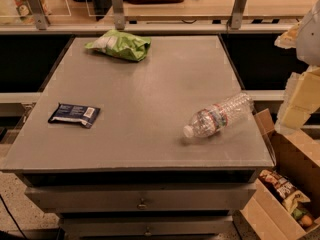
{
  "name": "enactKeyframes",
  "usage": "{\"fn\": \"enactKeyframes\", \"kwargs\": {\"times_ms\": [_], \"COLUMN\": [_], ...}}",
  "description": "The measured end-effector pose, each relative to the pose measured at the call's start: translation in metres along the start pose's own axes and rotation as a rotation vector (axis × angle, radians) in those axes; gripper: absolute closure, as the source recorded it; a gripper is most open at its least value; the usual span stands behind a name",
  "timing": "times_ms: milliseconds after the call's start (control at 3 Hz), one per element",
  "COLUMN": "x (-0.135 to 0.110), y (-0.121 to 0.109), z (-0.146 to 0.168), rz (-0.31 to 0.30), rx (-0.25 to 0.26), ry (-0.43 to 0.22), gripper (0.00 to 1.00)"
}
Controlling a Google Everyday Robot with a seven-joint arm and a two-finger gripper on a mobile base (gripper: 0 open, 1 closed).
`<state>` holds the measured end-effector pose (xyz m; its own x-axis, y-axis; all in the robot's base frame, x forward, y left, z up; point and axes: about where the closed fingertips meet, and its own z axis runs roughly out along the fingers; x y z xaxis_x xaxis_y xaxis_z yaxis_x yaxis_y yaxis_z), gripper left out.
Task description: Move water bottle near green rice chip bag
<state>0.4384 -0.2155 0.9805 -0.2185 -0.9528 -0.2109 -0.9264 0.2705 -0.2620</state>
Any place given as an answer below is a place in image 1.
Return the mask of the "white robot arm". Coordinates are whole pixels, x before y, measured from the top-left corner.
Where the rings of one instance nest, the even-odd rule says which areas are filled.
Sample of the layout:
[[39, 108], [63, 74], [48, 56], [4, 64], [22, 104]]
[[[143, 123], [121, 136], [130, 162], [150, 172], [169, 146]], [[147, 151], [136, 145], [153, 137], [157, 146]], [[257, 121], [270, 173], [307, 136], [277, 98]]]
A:
[[296, 25], [278, 36], [277, 47], [296, 49], [297, 59], [305, 62], [305, 72], [292, 73], [280, 105], [275, 129], [287, 135], [300, 129], [320, 108], [320, 1]]

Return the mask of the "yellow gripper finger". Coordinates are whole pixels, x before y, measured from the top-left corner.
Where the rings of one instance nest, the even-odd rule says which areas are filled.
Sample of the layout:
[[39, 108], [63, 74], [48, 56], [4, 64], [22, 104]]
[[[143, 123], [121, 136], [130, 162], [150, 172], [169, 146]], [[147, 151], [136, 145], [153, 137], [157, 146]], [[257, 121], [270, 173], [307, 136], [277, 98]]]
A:
[[274, 45], [283, 49], [295, 48], [300, 25], [301, 23], [298, 22], [289, 30], [278, 36], [274, 42]]
[[309, 66], [301, 74], [293, 72], [284, 91], [275, 130], [291, 134], [300, 129], [310, 116], [320, 108], [320, 67]]

